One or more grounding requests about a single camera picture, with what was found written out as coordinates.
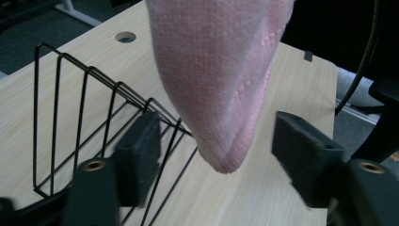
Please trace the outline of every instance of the cable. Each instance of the cable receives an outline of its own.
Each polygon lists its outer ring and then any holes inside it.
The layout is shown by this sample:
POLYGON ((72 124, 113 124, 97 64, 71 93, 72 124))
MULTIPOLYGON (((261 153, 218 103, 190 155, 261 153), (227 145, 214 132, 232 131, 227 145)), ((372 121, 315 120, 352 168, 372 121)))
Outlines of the cable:
POLYGON ((364 51, 363 58, 361 59, 358 71, 353 79, 352 84, 350 85, 348 91, 344 95, 343 99, 340 103, 335 107, 335 116, 337 116, 349 99, 352 97, 353 93, 355 92, 356 88, 358 87, 361 78, 367 72, 367 69, 370 65, 371 59, 373 57, 376 44, 379 38, 379 30, 380 30, 380 0, 375 0, 374 4, 374 15, 373 15, 373 25, 372 30, 370 32, 370 38, 367 42, 366 50, 364 51))

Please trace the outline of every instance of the wooden table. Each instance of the wooden table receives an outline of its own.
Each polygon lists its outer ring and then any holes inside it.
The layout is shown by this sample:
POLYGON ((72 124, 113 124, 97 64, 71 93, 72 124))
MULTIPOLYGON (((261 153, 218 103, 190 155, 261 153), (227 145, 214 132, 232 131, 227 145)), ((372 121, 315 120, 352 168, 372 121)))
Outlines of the wooden table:
MULTIPOLYGON (((145 3, 127 9, 59 49, 96 66, 115 81, 124 81, 144 98, 154 97, 176 114, 155 67, 145 3), (122 31, 135 33, 136 40, 117 42, 115 36, 122 31)), ((54 54, 41 59, 39 148, 43 150, 50 144, 48 119, 53 112, 55 62, 54 54)), ((19 208, 40 199, 32 191, 33 72, 31 64, 0 82, 0 196, 15 199, 19 208)), ((60 95, 66 107, 60 109, 58 128, 66 136, 57 146, 69 149, 73 139, 68 134, 75 130, 73 112, 77 107, 71 100, 80 95, 81 83, 81 76, 74 75, 81 72, 68 65, 63 72, 60 95)), ((281 43, 254 143, 243 166, 235 173, 219 174, 196 154, 155 225, 326 225, 327 211, 304 205, 270 147, 277 110, 296 114, 332 137, 337 73, 332 63, 316 56, 312 62, 306 61, 303 51, 281 43)), ((89 115, 89 124, 102 121, 106 111, 102 103, 109 95, 93 85, 88 98, 91 104, 85 114, 89 115)), ((195 146, 195 141, 188 138, 168 161, 149 218, 195 146)), ((39 159, 42 158, 48 158, 48 153, 41 153, 39 159)), ((137 225, 143 212, 134 211, 127 225, 137 225)))

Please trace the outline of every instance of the pink towel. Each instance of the pink towel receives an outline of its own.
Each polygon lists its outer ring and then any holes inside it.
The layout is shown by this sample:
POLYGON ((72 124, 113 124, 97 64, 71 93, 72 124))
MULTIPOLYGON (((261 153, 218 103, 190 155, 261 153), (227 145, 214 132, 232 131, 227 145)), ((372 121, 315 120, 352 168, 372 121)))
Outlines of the pink towel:
POLYGON ((215 170, 244 161, 294 0, 147 0, 158 71, 215 170))

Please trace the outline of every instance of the wire rack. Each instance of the wire rack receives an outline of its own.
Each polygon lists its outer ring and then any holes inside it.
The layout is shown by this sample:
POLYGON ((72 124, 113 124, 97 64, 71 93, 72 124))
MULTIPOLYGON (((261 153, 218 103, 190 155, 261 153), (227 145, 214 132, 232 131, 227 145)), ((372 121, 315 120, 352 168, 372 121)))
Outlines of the wire rack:
MULTIPOLYGON (((192 137, 183 126, 182 121, 173 117, 164 107, 162 107, 155 99, 150 98, 145 100, 138 95, 134 90, 128 87, 123 82, 115 82, 105 73, 102 73, 95 67, 87 66, 75 57, 61 53, 56 48, 52 47, 47 43, 39 44, 35 49, 35 80, 34 80, 34 125, 33 125, 33 187, 43 198, 47 198, 56 194, 72 185, 73 173, 76 171, 78 164, 82 161, 88 160, 94 157, 105 157, 111 154, 112 145, 115 144, 116 140, 123 134, 123 132, 131 125, 135 119, 142 114, 150 111, 158 111, 161 118, 161 138, 163 143, 166 144, 163 150, 163 160, 158 172, 158 176, 152 187, 152 192, 147 201, 147 207, 144 216, 141 220, 141 225, 144 225, 145 220, 148 216, 152 200, 156 189, 159 185, 162 173, 164 171, 167 161, 172 156, 173 152, 177 149, 179 144, 186 137, 192 137), (43 150, 40 148, 40 126, 42 125, 39 108, 40 93, 48 91, 48 87, 42 88, 40 85, 40 55, 43 52, 50 52, 56 54, 56 74, 55 83, 51 87, 54 89, 52 95, 54 95, 52 105, 51 119, 47 119, 52 124, 47 129, 51 130, 48 134, 51 137, 49 139, 49 145, 43 150), (73 76, 80 76, 81 92, 80 100, 77 100, 77 119, 76 125, 73 127, 74 130, 68 133, 68 138, 73 139, 73 145, 70 150, 65 150, 63 147, 58 147, 57 142, 64 138, 60 137, 60 130, 58 122, 61 112, 61 79, 63 78, 63 65, 72 65, 78 72, 74 73, 73 76), (99 83, 100 86, 109 90, 109 101, 104 101, 107 105, 106 117, 104 121, 99 122, 96 125, 87 125, 85 121, 88 117, 85 116, 87 107, 90 107, 90 99, 88 98, 90 83, 99 83)), ((176 180, 172 184, 166 197, 163 198, 162 203, 158 206, 155 214, 149 225, 153 225, 155 219, 163 209, 173 189, 182 178, 185 170, 187 169, 190 161, 197 152, 197 147, 193 147, 190 151, 189 158, 184 163, 180 174, 176 177, 176 180)), ((126 222, 128 217, 134 212, 134 208, 130 208, 126 211, 124 217, 122 217, 122 224, 126 222)))

